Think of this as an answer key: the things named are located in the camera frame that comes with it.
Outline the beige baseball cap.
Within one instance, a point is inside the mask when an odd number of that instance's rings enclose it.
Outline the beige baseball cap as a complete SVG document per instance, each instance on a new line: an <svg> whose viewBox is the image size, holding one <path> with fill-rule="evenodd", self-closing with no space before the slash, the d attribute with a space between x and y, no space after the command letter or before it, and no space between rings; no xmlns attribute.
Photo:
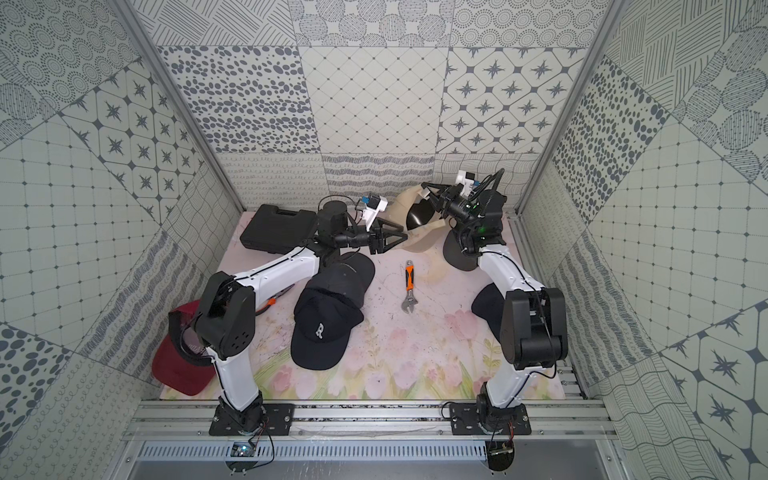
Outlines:
<svg viewBox="0 0 768 480"><path fill-rule="evenodd" d="M399 250L425 252L441 246L449 233L448 221L440 218L421 192L420 185L407 188L388 202L382 214L384 219L401 225L407 233L407 240L397 246Z"/></svg>

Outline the dark grey baseball cap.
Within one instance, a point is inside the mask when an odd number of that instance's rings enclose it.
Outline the dark grey baseball cap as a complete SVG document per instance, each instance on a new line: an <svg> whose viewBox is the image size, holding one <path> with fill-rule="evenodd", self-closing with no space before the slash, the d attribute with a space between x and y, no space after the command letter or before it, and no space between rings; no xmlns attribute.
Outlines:
<svg viewBox="0 0 768 480"><path fill-rule="evenodd" d="M455 231L450 230L443 243L442 254L445 261L455 269L471 272L478 267L476 257L468 256L462 251Z"/></svg>

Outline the black cap with white logo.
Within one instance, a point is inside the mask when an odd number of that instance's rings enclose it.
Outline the black cap with white logo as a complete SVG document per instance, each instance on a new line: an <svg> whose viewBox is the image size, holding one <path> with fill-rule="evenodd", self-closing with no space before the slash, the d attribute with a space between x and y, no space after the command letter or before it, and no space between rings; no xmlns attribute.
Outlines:
<svg viewBox="0 0 768 480"><path fill-rule="evenodd" d="M291 358L299 367L312 371L336 366L352 330L364 320L361 309L347 297L310 288L300 294L293 315Z"/></svg>

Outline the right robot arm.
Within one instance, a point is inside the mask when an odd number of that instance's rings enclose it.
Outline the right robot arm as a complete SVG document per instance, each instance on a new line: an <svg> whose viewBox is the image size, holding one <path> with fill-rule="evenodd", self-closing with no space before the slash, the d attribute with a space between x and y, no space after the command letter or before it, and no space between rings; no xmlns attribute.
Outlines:
<svg viewBox="0 0 768 480"><path fill-rule="evenodd" d="M425 199L443 218L455 221L449 235L458 254L474 259L491 280L475 298L476 316L497 326L504 360L477 396L479 425L488 433L528 432L522 395L535 376L552 379L568 353L565 301L528 274L503 239L505 196L481 183L469 188L424 182Z"/></svg>

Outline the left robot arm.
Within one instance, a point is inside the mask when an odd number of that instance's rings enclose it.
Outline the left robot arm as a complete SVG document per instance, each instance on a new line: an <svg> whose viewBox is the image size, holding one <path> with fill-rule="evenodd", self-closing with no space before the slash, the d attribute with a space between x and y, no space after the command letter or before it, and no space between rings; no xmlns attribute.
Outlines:
<svg viewBox="0 0 768 480"><path fill-rule="evenodd" d="M222 387L210 435L289 433L294 407L265 405L248 349L256 338L257 317L295 284L305 288L293 310L294 363L320 371L342 359L352 330L364 320L364 297L375 276L374 263L360 249L367 248L370 255L386 253L408 238L401 225L379 217L384 198L366 197L363 205L361 225L343 201L329 201L318 212L264 205L241 242L275 254L275 260L210 277L192 320Z"/></svg>

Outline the black cap behind front cap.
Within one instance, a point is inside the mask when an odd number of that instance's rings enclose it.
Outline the black cap behind front cap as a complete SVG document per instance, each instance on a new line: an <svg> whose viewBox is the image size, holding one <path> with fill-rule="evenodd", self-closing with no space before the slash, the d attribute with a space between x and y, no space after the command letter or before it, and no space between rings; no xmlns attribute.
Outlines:
<svg viewBox="0 0 768 480"><path fill-rule="evenodd" d="M358 252L348 252L313 276L307 287L323 293L341 295L361 309L375 273L375 264L369 257Z"/></svg>

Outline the black cap at right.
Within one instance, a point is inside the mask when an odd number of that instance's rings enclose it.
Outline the black cap at right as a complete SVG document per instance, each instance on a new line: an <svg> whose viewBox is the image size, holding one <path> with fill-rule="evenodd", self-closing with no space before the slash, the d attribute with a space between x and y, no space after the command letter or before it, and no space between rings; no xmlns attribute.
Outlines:
<svg viewBox="0 0 768 480"><path fill-rule="evenodd" d="M486 321L497 342L500 341L504 300L497 286L490 283L478 293L471 305L472 313Z"/></svg>

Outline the red baseball cap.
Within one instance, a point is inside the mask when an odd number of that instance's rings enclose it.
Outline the red baseball cap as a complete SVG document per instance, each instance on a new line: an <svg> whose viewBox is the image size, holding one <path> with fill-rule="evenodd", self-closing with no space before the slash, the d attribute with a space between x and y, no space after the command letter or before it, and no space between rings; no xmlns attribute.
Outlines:
<svg viewBox="0 0 768 480"><path fill-rule="evenodd" d="M198 306L199 301L195 300L168 313L168 333L151 365L157 380L187 396L201 393L216 375L212 360L193 329Z"/></svg>

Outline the black plastic tool case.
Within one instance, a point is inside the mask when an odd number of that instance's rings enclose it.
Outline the black plastic tool case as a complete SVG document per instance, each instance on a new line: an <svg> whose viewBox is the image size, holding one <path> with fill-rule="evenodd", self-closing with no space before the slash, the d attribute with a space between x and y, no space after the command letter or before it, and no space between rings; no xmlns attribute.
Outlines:
<svg viewBox="0 0 768 480"><path fill-rule="evenodd" d="M284 255L311 236L316 217L312 211L264 204L245 227L240 242L246 249Z"/></svg>

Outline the orange handled adjustable wrench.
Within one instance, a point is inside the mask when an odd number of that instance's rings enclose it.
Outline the orange handled adjustable wrench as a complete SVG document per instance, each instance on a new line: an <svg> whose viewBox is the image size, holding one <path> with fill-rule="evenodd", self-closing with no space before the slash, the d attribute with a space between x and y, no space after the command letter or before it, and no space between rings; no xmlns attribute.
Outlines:
<svg viewBox="0 0 768 480"><path fill-rule="evenodd" d="M415 266L412 260L407 260L405 265L405 288L406 296L401 304L404 312L411 314L414 312L418 300L415 297Z"/></svg>

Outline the orange handled pliers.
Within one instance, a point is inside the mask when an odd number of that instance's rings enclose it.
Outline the orange handled pliers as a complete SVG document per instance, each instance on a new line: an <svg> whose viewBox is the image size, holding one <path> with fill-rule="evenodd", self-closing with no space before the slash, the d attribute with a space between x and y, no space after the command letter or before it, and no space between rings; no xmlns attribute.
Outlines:
<svg viewBox="0 0 768 480"><path fill-rule="evenodd" d="M255 316L258 317L268 311L273 305L276 304L280 297L287 294L293 287L294 285L289 285L288 287L278 291L274 296L270 297L260 308L255 311Z"/></svg>

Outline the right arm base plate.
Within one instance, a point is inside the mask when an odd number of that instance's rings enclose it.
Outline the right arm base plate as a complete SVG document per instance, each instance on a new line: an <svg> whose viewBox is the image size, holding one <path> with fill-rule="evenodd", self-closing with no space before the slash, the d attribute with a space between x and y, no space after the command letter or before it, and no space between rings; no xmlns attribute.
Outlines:
<svg viewBox="0 0 768 480"><path fill-rule="evenodd" d="M530 435L532 427L524 404L511 408L486 407L477 403L447 402L447 418L456 436Z"/></svg>

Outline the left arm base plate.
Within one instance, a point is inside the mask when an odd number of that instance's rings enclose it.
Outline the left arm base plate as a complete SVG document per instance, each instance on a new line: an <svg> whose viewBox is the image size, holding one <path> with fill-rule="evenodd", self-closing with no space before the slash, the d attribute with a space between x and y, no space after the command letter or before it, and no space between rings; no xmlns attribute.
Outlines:
<svg viewBox="0 0 768 480"><path fill-rule="evenodd" d="M294 404L258 402L238 411L220 399L208 433L214 437L251 436L264 428L271 436L288 436L294 412Z"/></svg>

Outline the aluminium front rail frame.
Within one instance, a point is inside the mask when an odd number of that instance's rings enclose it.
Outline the aluminium front rail frame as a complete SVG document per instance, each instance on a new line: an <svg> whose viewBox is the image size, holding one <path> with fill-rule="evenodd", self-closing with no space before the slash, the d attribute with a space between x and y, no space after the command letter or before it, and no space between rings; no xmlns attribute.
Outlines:
<svg viewBox="0 0 768 480"><path fill-rule="evenodd" d="M469 401L272 401L263 424L241 432L214 401L143 401L107 478L140 462L215 462L244 474L289 461L499 461L573 457L599 477L627 479L618 435L597 400L527 400L510 420L484 427Z"/></svg>

